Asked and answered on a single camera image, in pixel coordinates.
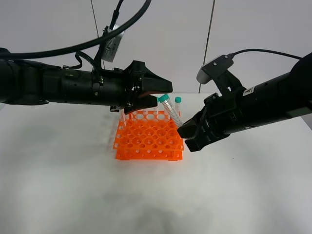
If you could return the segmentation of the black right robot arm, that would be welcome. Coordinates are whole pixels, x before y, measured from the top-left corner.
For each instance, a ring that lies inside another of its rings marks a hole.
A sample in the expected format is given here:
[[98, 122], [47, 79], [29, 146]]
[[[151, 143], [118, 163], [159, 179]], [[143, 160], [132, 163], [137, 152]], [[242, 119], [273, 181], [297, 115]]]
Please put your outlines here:
[[197, 81], [213, 81], [219, 93], [204, 99], [204, 107], [177, 131], [191, 152], [230, 134], [300, 117], [312, 112], [312, 56], [299, 58], [290, 72], [245, 88], [229, 68], [235, 54], [204, 64]]

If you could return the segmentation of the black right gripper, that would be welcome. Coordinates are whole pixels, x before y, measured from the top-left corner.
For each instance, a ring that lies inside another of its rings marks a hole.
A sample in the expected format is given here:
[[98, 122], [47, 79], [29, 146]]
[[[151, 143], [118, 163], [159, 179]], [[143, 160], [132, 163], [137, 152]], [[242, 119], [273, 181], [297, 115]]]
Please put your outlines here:
[[204, 107], [178, 128], [180, 137], [187, 138], [185, 144], [190, 152], [230, 136], [228, 128], [238, 126], [242, 118], [238, 101], [244, 91], [209, 95], [204, 99]]

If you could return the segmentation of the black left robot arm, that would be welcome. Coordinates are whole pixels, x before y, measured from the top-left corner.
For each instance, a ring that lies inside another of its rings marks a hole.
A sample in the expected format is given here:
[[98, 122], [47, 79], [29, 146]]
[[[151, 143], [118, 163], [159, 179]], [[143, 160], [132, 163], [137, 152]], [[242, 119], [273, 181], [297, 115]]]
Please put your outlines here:
[[132, 61], [124, 70], [102, 69], [101, 50], [95, 58], [83, 52], [93, 69], [82, 71], [82, 65], [59, 67], [25, 59], [1, 59], [0, 101], [8, 105], [36, 106], [50, 102], [109, 106], [111, 112], [133, 111], [155, 107], [156, 94], [173, 91], [172, 83], [152, 73], [141, 61]]

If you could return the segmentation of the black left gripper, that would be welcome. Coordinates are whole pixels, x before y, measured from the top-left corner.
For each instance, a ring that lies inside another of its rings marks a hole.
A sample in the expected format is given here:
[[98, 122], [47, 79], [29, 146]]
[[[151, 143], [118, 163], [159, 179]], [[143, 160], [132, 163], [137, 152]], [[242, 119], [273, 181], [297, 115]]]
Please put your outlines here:
[[151, 72], [145, 62], [132, 61], [124, 70], [92, 70], [92, 105], [123, 109], [126, 115], [157, 106], [153, 94], [173, 92], [172, 82]]

